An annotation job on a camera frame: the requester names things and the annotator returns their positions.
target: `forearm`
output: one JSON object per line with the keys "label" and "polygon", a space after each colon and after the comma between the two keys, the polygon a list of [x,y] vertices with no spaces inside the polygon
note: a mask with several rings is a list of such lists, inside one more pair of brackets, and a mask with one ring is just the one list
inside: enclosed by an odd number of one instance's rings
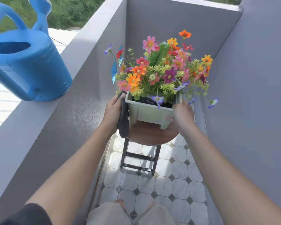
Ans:
{"label": "forearm", "polygon": [[188,123],[183,135],[225,224],[281,224],[281,209]]}
{"label": "forearm", "polygon": [[27,203],[41,205],[53,225],[71,224],[89,190],[110,136],[110,128],[101,124]]}

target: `balcony wall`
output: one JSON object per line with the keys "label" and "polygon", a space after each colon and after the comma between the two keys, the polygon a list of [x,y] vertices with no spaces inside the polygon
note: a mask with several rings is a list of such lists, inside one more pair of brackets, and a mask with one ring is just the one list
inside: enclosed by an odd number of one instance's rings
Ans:
{"label": "balcony wall", "polygon": [[[239,7],[203,0],[106,0],[61,54],[73,78],[69,91],[51,102],[21,102],[0,127],[0,220],[21,208],[99,125],[117,88],[114,58],[103,54],[110,43],[113,52],[123,45],[140,56],[148,35],[160,42],[186,29],[193,56],[214,57],[240,15]],[[202,112],[197,123],[205,129]],[[96,181],[74,224],[85,222]],[[220,224],[208,193],[207,207],[210,225]]]}
{"label": "balcony wall", "polygon": [[281,0],[243,0],[210,69],[209,139],[281,207]]}

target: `green leaf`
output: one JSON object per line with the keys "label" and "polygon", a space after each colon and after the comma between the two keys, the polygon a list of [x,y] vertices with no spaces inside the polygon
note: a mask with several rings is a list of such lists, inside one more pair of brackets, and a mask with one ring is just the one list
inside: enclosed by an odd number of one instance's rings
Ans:
{"label": "green leaf", "polygon": [[151,56],[150,66],[155,66],[163,58],[165,58],[169,52],[170,46],[166,42],[162,42],[159,44],[159,51],[154,51]]}

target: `hand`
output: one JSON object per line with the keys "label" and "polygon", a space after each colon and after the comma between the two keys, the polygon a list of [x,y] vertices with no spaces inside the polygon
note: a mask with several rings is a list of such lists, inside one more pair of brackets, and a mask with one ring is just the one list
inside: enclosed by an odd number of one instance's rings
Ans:
{"label": "hand", "polygon": [[173,121],[175,119],[179,126],[179,132],[183,135],[184,130],[192,124],[194,121],[194,112],[191,106],[188,106],[188,102],[182,100],[182,103],[175,104],[173,106],[174,117],[165,117],[165,120]]}
{"label": "hand", "polygon": [[117,124],[121,114],[121,99],[126,97],[126,94],[123,93],[120,98],[117,98],[118,95],[115,95],[106,105],[105,113],[101,126],[104,126],[108,129],[110,135],[114,134],[117,130]]}

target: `person's left arm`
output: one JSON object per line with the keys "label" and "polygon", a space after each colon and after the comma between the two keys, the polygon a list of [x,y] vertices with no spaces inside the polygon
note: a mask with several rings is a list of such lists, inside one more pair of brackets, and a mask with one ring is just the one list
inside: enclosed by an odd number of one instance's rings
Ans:
{"label": "person's left arm", "polygon": [[92,136],[28,200],[45,209],[53,225],[70,225],[96,173],[106,144],[117,130],[121,98],[106,106],[104,118]]}

